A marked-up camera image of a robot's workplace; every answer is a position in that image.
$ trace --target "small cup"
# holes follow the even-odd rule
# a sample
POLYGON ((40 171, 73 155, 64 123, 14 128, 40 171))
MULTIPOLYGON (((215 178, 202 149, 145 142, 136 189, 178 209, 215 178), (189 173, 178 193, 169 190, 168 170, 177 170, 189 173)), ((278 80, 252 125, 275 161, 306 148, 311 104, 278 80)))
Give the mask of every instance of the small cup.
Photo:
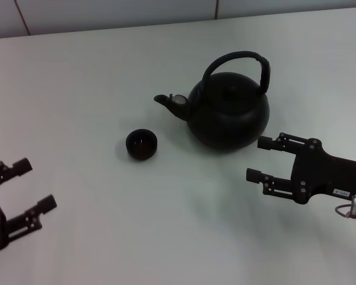
POLYGON ((129 155, 134 159, 146 160, 157 150, 157 137, 148 129, 137 129, 126 137, 125 145, 129 155))

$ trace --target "teapot handle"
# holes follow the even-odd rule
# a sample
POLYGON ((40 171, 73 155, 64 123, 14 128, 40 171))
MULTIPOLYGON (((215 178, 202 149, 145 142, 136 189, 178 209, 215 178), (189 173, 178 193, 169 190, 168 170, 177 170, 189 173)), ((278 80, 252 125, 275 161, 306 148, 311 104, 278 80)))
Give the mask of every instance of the teapot handle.
POLYGON ((211 74, 217 69, 220 65, 226 63, 227 61, 231 61, 232 59, 237 58, 254 58, 259 61, 261 64, 261 80, 260 80, 260 92, 261 94, 265 94, 269 87, 269 80, 271 76, 271 67, 269 62, 255 52, 231 52, 227 55, 223 55, 222 57, 215 60, 204 72, 201 87, 199 89, 199 95, 203 94, 203 91, 209 81, 211 74))

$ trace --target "small label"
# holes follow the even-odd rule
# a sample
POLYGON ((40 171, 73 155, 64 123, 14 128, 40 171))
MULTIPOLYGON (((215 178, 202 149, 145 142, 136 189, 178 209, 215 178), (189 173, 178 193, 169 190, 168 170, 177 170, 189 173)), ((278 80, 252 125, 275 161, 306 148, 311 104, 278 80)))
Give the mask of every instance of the small label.
POLYGON ((346 196, 346 197, 348 197, 348 196, 350 195, 349 192, 343 191, 343 190, 339 190, 339 189, 334 189, 334 190, 333 190, 333 193, 334 193, 334 194, 341 195, 341 196, 346 196))

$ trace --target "kettle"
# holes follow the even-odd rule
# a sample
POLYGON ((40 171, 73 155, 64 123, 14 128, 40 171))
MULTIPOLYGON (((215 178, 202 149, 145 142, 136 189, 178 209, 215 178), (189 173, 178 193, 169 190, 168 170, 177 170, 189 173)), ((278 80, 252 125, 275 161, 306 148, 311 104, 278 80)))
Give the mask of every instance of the kettle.
POLYGON ((269 62, 255 52, 232 52, 215 60, 204 72, 189 98, 157 95, 154 101, 187 122, 194 136, 217 150, 235 150, 254 142, 269 120, 269 62), (215 69, 237 58, 254 58, 261 64, 260 85, 249 77, 215 69))

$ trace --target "white table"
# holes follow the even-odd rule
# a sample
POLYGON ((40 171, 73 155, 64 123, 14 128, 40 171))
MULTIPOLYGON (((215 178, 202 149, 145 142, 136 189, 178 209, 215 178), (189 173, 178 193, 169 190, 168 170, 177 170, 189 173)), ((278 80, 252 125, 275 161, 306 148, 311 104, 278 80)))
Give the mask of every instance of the white table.
MULTIPOLYGON (((293 155, 214 154, 153 101, 188 95, 236 50, 271 63, 265 135, 356 160, 356 9, 0 40, 0 160, 34 167, 0 205, 10 218, 58 203, 0 252, 0 284, 356 285, 356 220, 333 211, 344 200, 264 196, 246 169, 289 178, 293 155), (158 137, 143 163, 125 149, 138 128, 158 137)), ((219 71, 260 73, 249 59, 219 71)))

